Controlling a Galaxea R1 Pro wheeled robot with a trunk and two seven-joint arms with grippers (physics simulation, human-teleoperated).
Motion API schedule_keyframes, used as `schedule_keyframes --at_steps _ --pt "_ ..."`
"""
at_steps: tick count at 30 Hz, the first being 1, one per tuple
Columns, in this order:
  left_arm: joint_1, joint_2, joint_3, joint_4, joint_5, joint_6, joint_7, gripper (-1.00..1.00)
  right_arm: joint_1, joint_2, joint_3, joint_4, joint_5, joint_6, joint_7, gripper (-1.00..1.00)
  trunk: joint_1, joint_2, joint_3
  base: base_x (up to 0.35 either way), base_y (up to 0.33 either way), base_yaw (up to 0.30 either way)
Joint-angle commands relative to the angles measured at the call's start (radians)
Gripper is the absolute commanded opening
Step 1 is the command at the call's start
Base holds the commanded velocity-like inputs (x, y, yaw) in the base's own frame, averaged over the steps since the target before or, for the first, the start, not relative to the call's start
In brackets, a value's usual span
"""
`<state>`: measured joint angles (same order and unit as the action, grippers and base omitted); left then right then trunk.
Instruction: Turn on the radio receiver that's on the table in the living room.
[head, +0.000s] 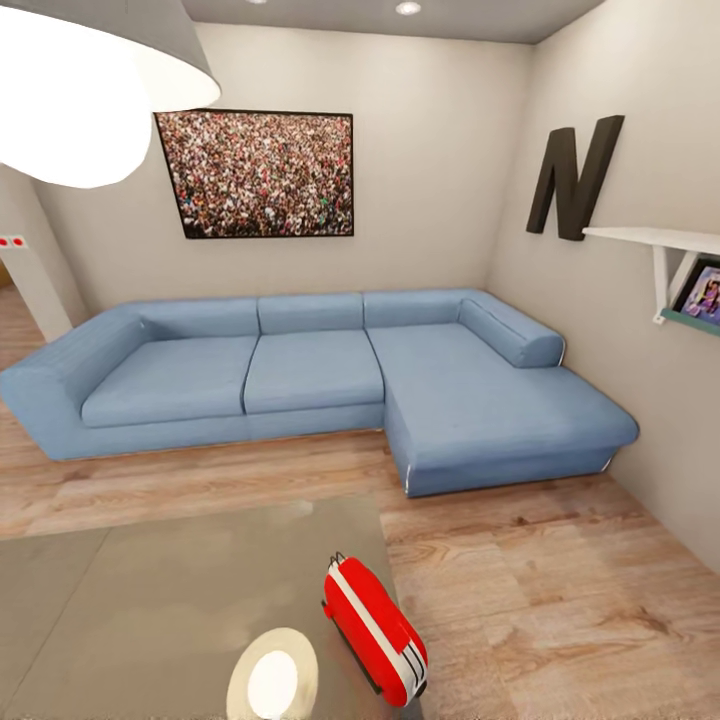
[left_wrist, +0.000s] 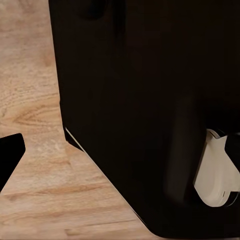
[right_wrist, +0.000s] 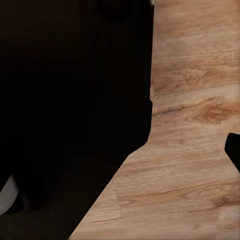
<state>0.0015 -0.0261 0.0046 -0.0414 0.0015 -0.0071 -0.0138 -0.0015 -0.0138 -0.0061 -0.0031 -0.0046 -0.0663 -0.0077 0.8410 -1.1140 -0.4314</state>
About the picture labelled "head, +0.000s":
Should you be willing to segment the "radio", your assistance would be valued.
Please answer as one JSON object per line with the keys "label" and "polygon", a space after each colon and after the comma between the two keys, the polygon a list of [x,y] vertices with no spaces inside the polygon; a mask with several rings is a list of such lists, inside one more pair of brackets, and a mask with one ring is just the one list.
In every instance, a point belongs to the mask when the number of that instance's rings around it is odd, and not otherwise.
{"label": "radio", "polygon": [[409,704],[427,687],[427,652],[383,584],[357,557],[332,558],[321,605],[337,624],[377,695],[393,707]]}

